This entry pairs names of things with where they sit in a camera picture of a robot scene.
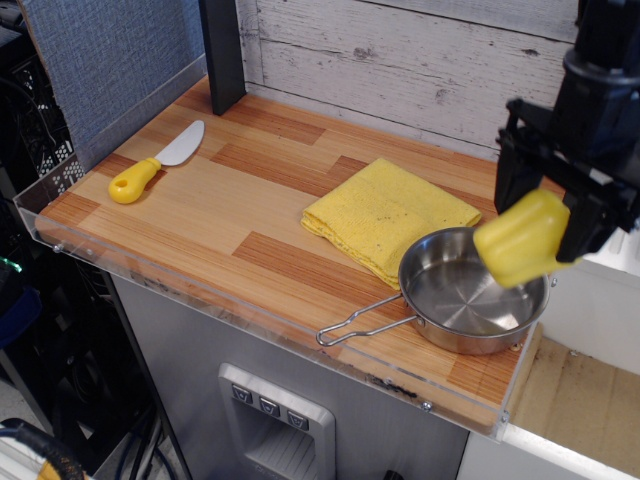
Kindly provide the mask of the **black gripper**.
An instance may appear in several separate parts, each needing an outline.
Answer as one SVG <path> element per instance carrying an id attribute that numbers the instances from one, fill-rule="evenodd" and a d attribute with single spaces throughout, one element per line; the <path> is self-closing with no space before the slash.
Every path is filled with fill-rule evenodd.
<path id="1" fill-rule="evenodd" d="M 579 161 L 548 132 L 549 109 L 517 98 L 506 104 L 509 117 L 499 130 L 494 205 L 504 213 L 545 178 L 561 187 L 569 220 L 556 253 L 560 263 L 573 263 L 596 253 L 620 228 L 639 225 L 639 187 L 599 167 Z"/>

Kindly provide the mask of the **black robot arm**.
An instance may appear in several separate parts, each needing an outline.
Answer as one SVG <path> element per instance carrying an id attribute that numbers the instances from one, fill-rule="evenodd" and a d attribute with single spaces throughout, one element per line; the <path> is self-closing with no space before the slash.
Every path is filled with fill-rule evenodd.
<path id="1" fill-rule="evenodd" d="M 498 138 L 498 212 L 543 178 L 564 189 L 561 263 L 599 251 L 639 219 L 639 4 L 582 1 L 578 24 L 554 107 L 509 101 Z"/>

